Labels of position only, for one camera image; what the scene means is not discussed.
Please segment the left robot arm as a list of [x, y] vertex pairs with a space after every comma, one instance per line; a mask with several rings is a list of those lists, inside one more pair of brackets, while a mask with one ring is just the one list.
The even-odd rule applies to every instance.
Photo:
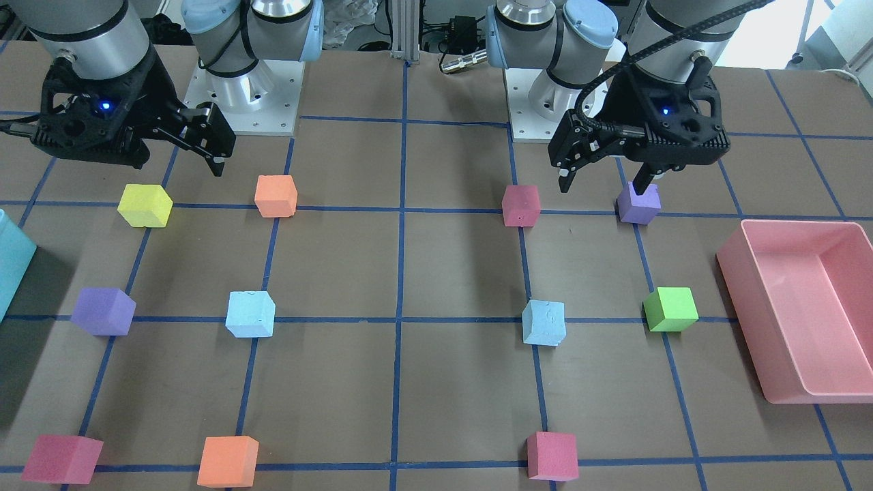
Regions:
[[730, 139], [722, 121], [713, 64], [745, 13], [764, 1], [645, 1], [619, 63], [601, 64], [619, 31], [599, 1], [497, 1], [486, 12], [489, 64], [538, 69], [555, 87], [576, 93], [552, 104], [557, 127], [548, 144], [559, 190], [609, 155], [639, 162], [637, 194], [668, 171], [723, 158]]

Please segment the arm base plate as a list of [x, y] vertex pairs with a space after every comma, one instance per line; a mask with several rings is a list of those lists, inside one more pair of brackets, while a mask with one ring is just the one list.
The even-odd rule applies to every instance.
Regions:
[[260, 60], [249, 72], [222, 78], [194, 69], [183, 101], [218, 104], [238, 136], [294, 136], [306, 63]]
[[549, 143], [559, 121], [576, 105], [581, 90], [561, 86], [546, 70], [510, 68], [504, 71], [512, 139]]

